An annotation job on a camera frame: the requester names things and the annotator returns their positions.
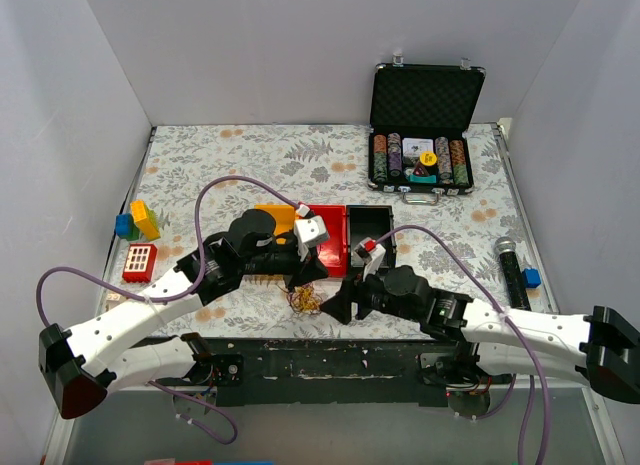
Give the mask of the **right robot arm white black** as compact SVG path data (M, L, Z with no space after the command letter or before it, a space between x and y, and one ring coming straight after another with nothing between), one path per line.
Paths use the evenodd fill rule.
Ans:
M617 402L639 402L639 332L609 307L596 306L587 315L497 311L486 301L433 288L401 266L344 279L320 309L343 324L376 311L415 322L434 339L472 345L452 358L453 372L464 382L484 374L543 372Z

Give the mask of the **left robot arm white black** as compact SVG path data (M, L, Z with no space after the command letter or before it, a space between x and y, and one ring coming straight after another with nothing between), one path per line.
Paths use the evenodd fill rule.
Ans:
M327 277L316 250L329 238L320 216L302 207L290 230L276 234L275 228L268 212L248 210L115 308L69 328L46 323L39 334L38 366L60 416L81 417L108 395L157 379L205 383L213 362L198 334L160 345L141 342L237 290L244 277L280 275L288 290Z

